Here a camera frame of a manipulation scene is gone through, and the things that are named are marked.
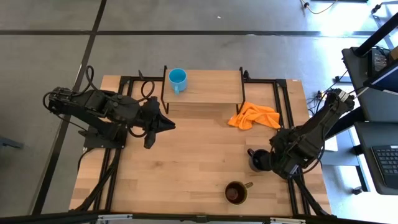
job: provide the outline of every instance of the orange cloth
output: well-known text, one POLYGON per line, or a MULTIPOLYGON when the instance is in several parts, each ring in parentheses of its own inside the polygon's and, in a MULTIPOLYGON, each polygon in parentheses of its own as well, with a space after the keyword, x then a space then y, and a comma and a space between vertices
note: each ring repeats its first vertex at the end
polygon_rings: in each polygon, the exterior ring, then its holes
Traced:
POLYGON ((268 106, 258 106, 245 102, 240 114, 234 115, 228 124, 242 130, 251 129, 253 121, 279 129, 279 113, 268 106))

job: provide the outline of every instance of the mug handle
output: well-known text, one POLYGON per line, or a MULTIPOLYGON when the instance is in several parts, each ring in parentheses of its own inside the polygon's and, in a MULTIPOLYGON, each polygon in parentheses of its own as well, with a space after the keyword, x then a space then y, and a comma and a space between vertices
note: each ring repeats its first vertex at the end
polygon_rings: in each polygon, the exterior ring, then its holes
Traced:
POLYGON ((249 156, 250 156, 250 157, 252 157, 252 156, 253 156, 253 154, 254 154, 254 151, 253 151, 253 149, 248 149, 248 154, 249 154, 249 156))
POLYGON ((247 184, 244 185, 246 188, 250 188, 253 186, 253 182, 249 182, 247 184))

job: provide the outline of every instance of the computer monitor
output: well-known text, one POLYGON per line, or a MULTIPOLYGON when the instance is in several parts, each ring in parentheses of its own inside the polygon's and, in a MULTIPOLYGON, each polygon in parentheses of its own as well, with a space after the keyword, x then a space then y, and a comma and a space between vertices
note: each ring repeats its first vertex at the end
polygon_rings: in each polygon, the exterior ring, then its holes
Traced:
POLYGON ((363 85, 398 95, 398 60, 393 61, 374 77, 366 80, 363 85))

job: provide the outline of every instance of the white cable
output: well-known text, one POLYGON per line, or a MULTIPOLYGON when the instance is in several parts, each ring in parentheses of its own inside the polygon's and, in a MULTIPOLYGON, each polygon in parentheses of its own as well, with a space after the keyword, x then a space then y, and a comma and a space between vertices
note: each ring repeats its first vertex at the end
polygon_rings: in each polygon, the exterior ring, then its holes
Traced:
POLYGON ((364 93, 366 90, 368 90, 369 89, 369 87, 366 87, 364 90, 362 90, 360 93, 358 93, 356 96, 355 96, 355 98, 354 99, 357 99, 359 96, 361 96, 362 95, 362 93, 364 93))
MULTIPOLYGON (((307 2, 305 2, 304 0, 300 0, 300 1, 301 1, 301 5, 302 5, 303 7, 304 7, 305 3, 307 3, 307 2)), ((308 4, 308 6, 306 6, 306 7, 304 7, 304 8, 307 8, 312 14, 321 14, 321 13, 325 12, 326 10, 328 10, 329 8, 331 8, 332 5, 334 5, 336 2, 338 2, 338 0, 335 0, 329 7, 327 7, 326 9, 324 9, 324 10, 322 10, 322 11, 320 11, 320 12, 313 12, 312 9, 310 8, 310 5, 309 5, 309 4, 308 4)))

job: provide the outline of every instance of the wooden board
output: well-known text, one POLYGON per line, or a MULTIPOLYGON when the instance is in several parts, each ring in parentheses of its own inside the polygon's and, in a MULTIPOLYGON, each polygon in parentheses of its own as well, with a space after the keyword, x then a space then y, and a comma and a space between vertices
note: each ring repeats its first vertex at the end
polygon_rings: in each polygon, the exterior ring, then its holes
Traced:
MULTIPOLYGON (((119 76, 105 76, 104 90, 118 89, 119 76)), ((142 82, 134 82, 133 98, 140 98, 142 82)), ((287 80, 295 125, 308 119, 300 80, 287 80)), ((246 100, 275 108, 271 84, 245 84, 246 100)), ((154 95, 160 96, 161 82, 154 95)), ((132 213, 212 214, 212 215, 291 215, 287 182, 271 172, 253 172, 246 150, 270 149, 275 130, 260 124, 241 131, 227 125, 234 105, 175 103, 167 117, 176 129, 159 133, 152 149, 144 149, 142 138, 127 138, 118 169, 111 210, 132 213), (253 182, 248 199, 232 205, 224 198, 231 181, 253 182)), ((87 154, 80 166, 70 208, 81 204, 98 181, 103 149, 87 154)), ((305 175, 305 182, 318 203, 330 212, 320 165, 305 175)), ((299 210, 302 211, 296 187, 299 210)), ((103 194, 101 208, 106 200, 103 194)))
POLYGON ((239 70, 186 70, 187 88, 176 95, 166 70, 163 100, 166 103, 242 103, 239 70))

